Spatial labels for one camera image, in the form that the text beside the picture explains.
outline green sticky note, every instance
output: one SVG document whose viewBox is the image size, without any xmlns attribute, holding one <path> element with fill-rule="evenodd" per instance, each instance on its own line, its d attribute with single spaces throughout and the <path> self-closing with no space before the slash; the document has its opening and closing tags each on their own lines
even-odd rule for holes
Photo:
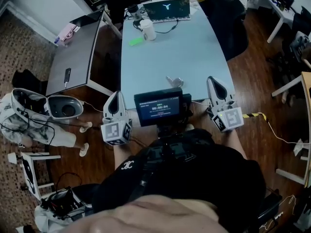
<svg viewBox="0 0 311 233">
<path fill-rule="evenodd" d="M 131 40 L 131 41 L 129 42 L 129 44 L 130 44 L 130 46 L 134 46 L 134 45 L 136 45 L 136 44 L 138 44 L 138 43 L 143 42 L 143 40 L 144 40 L 143 37 L 136 38 L 136 39 L 134 39 L 134 40 Z"/>
</svg>

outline display screen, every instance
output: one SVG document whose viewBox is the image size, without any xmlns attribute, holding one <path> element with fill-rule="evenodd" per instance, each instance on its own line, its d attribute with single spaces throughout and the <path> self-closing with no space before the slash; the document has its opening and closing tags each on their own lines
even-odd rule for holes
<svg viewBox="0 0 311 233">
<path fill-rule="evenodd" d="M 179 114 L 179 97 L 144 102 L 139 107 L 143 120 L 175 116 Z"/>
</svg>

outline light blue table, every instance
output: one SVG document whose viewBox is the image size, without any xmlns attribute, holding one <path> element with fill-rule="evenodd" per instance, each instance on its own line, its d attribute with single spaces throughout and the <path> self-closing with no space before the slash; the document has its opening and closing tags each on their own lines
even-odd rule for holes
<svg viewBox="0 0 311 233">
<path fill-rule="evenodd" d="M 156 31 L 167 32 L 176 24 L 155 23 Z M 129 42 L 142 37 L 132 20 L 123 26 L 121 91 L 127 109 L 135 108 L 134 95 L 171 88 L 166 76 L 184 81 L 183 93 L 192 100 L 209 99 L 207 78 L 221 79 L 234 92 L 232 78 L 217 37 L 202 9 L 189 21 L 180 21 L 169 33 L 157 33 L 154 41 L 135 46 Z"/>
</svg>

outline white side table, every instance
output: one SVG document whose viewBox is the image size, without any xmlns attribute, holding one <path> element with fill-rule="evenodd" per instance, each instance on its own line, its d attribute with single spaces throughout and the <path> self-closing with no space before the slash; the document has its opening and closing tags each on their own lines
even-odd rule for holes
<svg viewBox="0 0 311 233">
<path fill-rule="evenodd" d="M 39 160 L 52 160 L 52 159 L 60 159 L 60 155 L 50 155 L 50 153 L 24 153 L 21 152 L 21 156 L 23 158 L 23 171 L 26 180 L 26 184 L 28 186 L 28 190 L 38 199 L 45 199 L 48 198 L 51 194 L 55 192 L 48 193 L 45 195 L 40 194 L 40 189 L 48 186 L 54 185 L 54 183 L 48 183 L 39 185 L 37 184 L 37 179 L 35 177 L 35 169 L 34 169 L 34 161 Z"/>
</svg>

